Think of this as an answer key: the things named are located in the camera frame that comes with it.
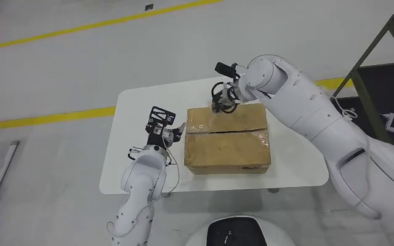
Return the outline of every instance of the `white table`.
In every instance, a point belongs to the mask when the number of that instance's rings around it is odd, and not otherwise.
[[[188,108],[208,106],[211,88],[226,77],[166,84],[125,90],[118,98],[111,135],[100,179],[103,194],[123,194],[120,181],[131,160],[127,157],[132,146],[144,147],[152,106],[176,113],[173,127],[187,119]],[[179,163],[180,184],[174,192],[219,191],[233,189],[285,188],[319,186],[328,181],[328,171],[321,153],[304,137],[285,127],[267,111],[271,148],[271,167],[264,174],[194,175],[183,165],[184,134],[171,151]],[[163,192],[168,192],[177,181],[176,166],[167,167]]]

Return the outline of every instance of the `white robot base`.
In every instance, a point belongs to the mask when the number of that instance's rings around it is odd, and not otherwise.
[[[273,223],[250,215],[219,218],[199,228],[186,246],[296,246],[293,240]]]

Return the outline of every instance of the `black cable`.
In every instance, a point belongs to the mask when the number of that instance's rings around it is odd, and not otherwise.
[[[130,158],[130,159],[132,159],[133,161],[135,161],[135,158],[134,157],[132,157],[130,154],[131,154],[131,149],[129,149],[129,154],[127,155],[128,156],[128,158]]]
[[[221,84],[224,84],[224,82],[218,82],[218,83],[216,83],[216,84],[212,87],[212,89],[211,89],[212,102],[213,102],[215,105],[217,105],[217,107],[219,108],[219,110],[221,110],[222,112],[224,112],[224,113],[226,113],[226,114],[231,114],[231,113],[234,112],[234,111],[236,110],[236,108],[238,107],[238,104],[235,102],[235,100],[237,100],[238,97],[235,95],[234,87],[230,87],[230,88],[227,90],[227,97],[228,97],[228,99],[234,104],[234,107],[233,107],[231,110],[227,111],[227,110],[226,110],[222,105],[220,105],[220,103],[219,103],[219,100],[220,100],[219,93],[220,93],[220,92],[218,92],[217,94],[215,94],[215,92],[214,92],[214,90],[216,89],[216,87],[217,87],[218,85],[221,85]]]

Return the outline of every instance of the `black panel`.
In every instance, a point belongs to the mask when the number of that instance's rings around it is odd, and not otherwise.
[[[394,113],[394,64],[364,66],[358,69],[379,114]],[[379,116],[383,125],[387,119]],[[387,132],[394,141],[394,133]]]
[[[267,243],[255,219],[234,217],[208,227],[207,246],[267,246]]]

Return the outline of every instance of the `cardboard box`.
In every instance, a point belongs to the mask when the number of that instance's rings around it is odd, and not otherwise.
[[[268,124],[261,104],[232,114],[188,110],[185,166],[194,174],[265,173],[271,164]]]

